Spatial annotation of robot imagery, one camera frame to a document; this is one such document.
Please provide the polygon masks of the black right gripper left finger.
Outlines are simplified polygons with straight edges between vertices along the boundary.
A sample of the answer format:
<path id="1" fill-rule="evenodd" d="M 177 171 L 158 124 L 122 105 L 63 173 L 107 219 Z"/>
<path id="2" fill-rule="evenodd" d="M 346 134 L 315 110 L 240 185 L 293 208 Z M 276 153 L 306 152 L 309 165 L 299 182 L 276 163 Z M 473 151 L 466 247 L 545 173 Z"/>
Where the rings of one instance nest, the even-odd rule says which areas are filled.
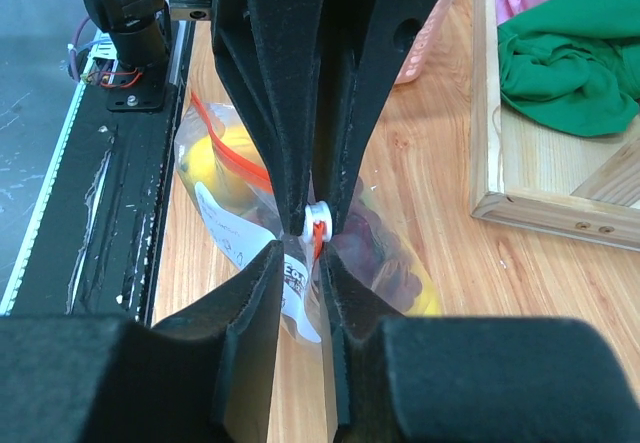
<path id="1" fill-rule="evenodd" d="M 283 246 L 153 327 L 119 316 L 1 321 L 5 442 L 263 442 Z"/>

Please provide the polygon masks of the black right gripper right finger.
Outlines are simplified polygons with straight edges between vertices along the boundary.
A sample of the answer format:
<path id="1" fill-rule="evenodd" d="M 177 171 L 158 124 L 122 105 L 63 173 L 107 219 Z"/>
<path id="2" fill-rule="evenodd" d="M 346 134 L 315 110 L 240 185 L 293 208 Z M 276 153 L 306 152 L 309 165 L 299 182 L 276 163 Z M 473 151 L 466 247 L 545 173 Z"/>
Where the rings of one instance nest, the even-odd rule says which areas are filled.
<path id="1" fill-rule="evenodd" d="M 319 259 L 332 442 L 635 442 L 612 348 L 563 317 L 407 317 Z"/>

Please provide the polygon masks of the orange yellow fake mango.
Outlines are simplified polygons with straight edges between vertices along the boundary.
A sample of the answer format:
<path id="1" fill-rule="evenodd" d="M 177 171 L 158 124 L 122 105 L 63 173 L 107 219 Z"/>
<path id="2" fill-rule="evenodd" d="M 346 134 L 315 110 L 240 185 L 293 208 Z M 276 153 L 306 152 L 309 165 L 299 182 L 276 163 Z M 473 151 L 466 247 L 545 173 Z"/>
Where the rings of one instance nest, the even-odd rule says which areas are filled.
<path id="1" fill-rule="evenodd" d="M 416 260 L 412 264 L 411 273 L 419 279 L 421 291 L 414 298 L 408 314 L 410 316 L 441 316 L 442 311 L 438 290 L 420 260 Z"/>

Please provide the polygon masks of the clear zip top bag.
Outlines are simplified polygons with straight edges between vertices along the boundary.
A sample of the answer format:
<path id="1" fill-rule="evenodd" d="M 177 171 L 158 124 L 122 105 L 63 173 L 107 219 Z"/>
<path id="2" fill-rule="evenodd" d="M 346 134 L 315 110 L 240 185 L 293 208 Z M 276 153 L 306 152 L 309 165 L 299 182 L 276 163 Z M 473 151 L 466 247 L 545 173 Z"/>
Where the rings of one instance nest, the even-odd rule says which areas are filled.
<path id="1" fill-rule="evenodd" d="M 303 232 L 285 232 L 264 163 L 236 109 L 230 104 L 204 103 L 191 97 L 183 124 L 202 123 L 218 162 L 243 178 L 256 196 L 253 205 L 238 215 L 221 207 L 202 182 L 195 184 L 196 207 L 216 246 L 239 270 L 272 240 L 284 244 L 282 323 L 298 341 L 317 345 L 321 338 L 319 270 L 316 260 L 323 243 L 332 238 L 326 219 L 318 217 L 319 205 L 309 203 Z"/>

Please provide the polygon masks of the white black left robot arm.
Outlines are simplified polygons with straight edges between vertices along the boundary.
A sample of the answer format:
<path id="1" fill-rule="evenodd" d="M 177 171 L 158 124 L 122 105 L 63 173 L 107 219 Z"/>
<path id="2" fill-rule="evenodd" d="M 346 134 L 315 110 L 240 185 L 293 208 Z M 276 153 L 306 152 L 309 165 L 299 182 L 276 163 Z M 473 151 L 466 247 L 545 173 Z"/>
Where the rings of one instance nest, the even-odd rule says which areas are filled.
<path id="1" fill-rule="evenodd" d="M 131 69 L 168 60 L 166 18 L 210 22 L 217 74 L 293 235 L 309 196 L 344 228 L 370 136 L 437 1 L 83 0 Z"/>

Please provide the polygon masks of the yellow fake lemon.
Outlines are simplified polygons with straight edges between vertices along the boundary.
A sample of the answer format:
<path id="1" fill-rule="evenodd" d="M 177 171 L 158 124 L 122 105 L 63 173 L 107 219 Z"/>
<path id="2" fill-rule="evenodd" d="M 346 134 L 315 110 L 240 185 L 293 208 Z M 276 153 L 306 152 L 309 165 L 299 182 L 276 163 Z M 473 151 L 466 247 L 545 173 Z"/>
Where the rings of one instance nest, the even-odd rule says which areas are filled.
<path id="1" fill-rule="evenodd" d="M 195 184 L 202 182 L 218 204 L 241 215 L 256 199 L 245 180 L 218 162 L 202 123 L 183 124 L 174 140 L 176 170 L 195 207 Z"/>

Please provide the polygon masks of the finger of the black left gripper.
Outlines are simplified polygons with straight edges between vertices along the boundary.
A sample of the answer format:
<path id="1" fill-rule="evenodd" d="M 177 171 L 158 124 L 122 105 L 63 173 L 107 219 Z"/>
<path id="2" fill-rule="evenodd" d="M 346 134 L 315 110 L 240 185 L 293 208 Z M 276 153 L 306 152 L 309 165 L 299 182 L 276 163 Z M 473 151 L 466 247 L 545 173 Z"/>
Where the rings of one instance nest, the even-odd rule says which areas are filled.
<path id="1" fill-rule="evenodd" d="M 345 225 L 365 149 L 438 0 L 324 0 L 313 142 L 315 197 Z"/>
<path id="2" fill-rule="evenodd" d="M 216 70 L 258 149 L 284 230 L 309 189 L 323 0 L 212 0 Z"/>

